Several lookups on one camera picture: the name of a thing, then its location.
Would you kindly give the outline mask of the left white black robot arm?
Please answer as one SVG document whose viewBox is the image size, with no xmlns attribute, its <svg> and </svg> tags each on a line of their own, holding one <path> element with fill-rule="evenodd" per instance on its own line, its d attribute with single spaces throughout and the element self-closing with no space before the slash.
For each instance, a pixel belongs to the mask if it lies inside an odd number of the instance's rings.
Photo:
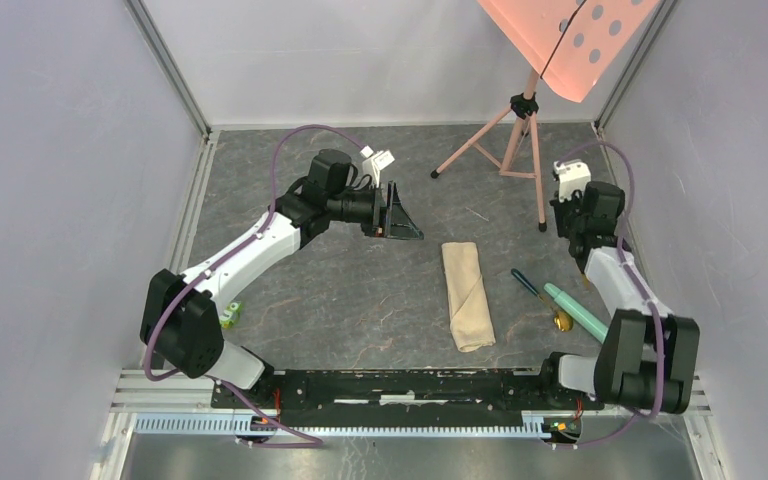
<svg viewBox="0 0 768 480">
<path fill-rule="evenodd" d="M 364 160 L 323 149 L 308 173 L 277 197 L 258 222 L 212 257 L 173 273 L 163 269 L 149 282 L 140 338 L 180 373 L 216 377 L 233 384 L 250 407 L 274 394 L 272 368 L 248 349 L 226 341 L 219 323 L 246 287 L 282 259 L 304 248 L 333 222 L 357 224 L 372 238 L 421 240 L 395 182 L 381 173 L 394 157 L 366 147 Z"/>
</svg>

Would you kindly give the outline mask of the beige cloth napkin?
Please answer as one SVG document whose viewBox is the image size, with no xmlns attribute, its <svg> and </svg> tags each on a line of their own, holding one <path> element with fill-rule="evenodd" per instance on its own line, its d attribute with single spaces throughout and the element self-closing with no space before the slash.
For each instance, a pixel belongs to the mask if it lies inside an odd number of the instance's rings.
<svg viewBox="0 0 768 480">
<path fill-rule="evenodd" d="M 441 245 L 450 332 L 457 349 L 469 353 L 496 343 L 480 268 L 477 245 L 447 242 Z"/>
</svg>

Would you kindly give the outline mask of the gold spoon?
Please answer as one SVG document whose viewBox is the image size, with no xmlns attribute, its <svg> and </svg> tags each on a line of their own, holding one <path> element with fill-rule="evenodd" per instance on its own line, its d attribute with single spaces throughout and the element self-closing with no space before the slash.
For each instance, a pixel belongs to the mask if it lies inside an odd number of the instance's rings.
<svg viewBox="0 0 768 480">
<path fill-rule="evenodd" d="M 538 294 L 537 298 L 552 311 L 553 321 L 560 331 L 569 332 L 574 328 L 575 321 L 567 312 L 543 294 Z"/>
</svg>

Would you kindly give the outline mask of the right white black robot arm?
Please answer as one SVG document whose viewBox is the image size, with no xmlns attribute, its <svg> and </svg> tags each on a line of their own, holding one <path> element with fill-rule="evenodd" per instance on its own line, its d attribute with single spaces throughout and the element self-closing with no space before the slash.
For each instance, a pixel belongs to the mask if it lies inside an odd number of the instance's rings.
<svg viewBox="0 0 768 480">
<path fill-rule="evenodd" d="M 690 404 L 697 323 L 662 305 L 620 235 L 626 194 L 603 181 L 560 181 L 550 202 L 559 237 L 612 319 L 595 357 L 554 352 L 537 382 L 540 400 L 562 408 L 578 391 L 634 411 L 682 414 Z"/>
</svg>

